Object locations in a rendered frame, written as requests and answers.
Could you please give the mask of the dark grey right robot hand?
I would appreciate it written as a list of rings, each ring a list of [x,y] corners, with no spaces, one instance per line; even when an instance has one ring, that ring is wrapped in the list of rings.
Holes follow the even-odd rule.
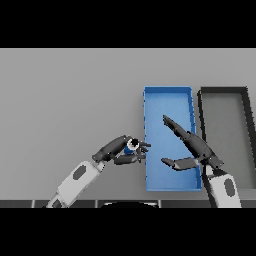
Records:
[[[190,151],[192,157],[172,160],[170,158],[162,158],[161,161],[168,167],[176,171],[187,170],[197,167],[199,164],[209,165],[213,170],[219,170],[223,166],[211,147],[197,134],[186,131],[174,120],[168,116],[163,116],[164,125],[182,141],[185,147]]]

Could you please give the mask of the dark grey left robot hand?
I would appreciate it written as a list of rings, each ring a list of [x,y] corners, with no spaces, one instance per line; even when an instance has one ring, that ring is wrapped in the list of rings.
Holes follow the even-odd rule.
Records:
[[[150,144],[137,139],[139,141],[139,148],[134,154],[125,154],[124,148],[130,139],[137,138],[133,138],[130,135],[122,135],[113,139],[95,153],[92,159],[96,163],[113,161],[116,165],[140,162],[142,159],[146,158],[145,153],[148,151]]]

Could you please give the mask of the blue pipe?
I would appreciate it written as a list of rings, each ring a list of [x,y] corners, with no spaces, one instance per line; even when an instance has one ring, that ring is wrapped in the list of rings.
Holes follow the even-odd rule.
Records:
[[[135,151],[139,148],[139,141],[137,139],[130,139],[127,142],[126,147],[124,148],[125,154],[134,154]]]

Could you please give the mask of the blue bin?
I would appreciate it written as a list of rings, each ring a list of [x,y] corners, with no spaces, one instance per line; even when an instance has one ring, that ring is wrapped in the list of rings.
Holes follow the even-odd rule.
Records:
[[[164,125],[166,115],[186,131],[196,132],[194,102],[190,86],[145,86],[144,141],[151,147],[146,153],[146,190],[149,192],[200,191],[201,171],[175,171],[161,159],[172,160],[192,157],[182,141]]]

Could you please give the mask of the dark grey bin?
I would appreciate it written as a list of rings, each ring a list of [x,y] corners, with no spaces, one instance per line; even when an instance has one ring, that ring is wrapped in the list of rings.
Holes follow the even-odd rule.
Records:
[[[248,88],[201,87],[197,93],[202,137],[224,162],[237,188],[256,189],[256,130]]]

